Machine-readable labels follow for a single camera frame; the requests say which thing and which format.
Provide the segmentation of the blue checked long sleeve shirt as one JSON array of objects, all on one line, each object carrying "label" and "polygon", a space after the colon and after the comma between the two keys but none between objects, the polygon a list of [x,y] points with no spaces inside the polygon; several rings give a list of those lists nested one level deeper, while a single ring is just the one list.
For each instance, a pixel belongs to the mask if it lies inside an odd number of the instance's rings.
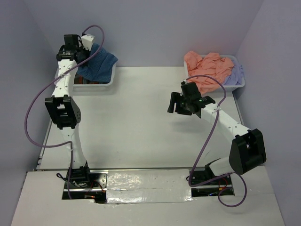
[{"label": "blue checked long sleeve shirt", "polygon": [[104,82],[104,84],[111,81],[111,71],[118,58],[105,48],[101,50],[88,61],[86,66],[80,66],[77,75],[84,77],[90,81]]}]

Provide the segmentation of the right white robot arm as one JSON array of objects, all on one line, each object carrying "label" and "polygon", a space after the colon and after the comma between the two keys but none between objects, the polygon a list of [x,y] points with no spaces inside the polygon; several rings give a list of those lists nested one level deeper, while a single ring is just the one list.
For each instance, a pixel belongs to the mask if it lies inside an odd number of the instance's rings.
[{"label": "right white robot arm", "polygon": [[230,142],[227,157],[218,158],[205,165],[207,183],[215,184],[232,173],[243,175],[264,164],[267,160],[263,134],[258,129],[249,129],[220,108],[220,103],[211,97],[203,97],[194,82],[182,82],[182,91],[172,92],[168,113],[197,115],[212,125],[210,135],[218,130]]}]

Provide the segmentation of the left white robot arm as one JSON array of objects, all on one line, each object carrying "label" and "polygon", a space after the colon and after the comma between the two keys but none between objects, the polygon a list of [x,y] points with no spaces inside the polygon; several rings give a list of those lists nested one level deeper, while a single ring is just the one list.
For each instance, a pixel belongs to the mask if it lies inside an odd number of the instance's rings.
[{"label": "left white robot arm", "polygon": [[76,34],[64,35],[62,45],[56,55],[58,61],[58,80],[51,97],[45,99],[45,106],[52,122],[59,128],[65,142],[71,142],[67,148],[71,152],[71,163],[67,173],[69,183],[79,187],[88,187],[92,175],[83,154],[79,123],[81,111],[72,98],[74,79],[78,63],[86,60],[89,52],[83,47],[81,38]]}]

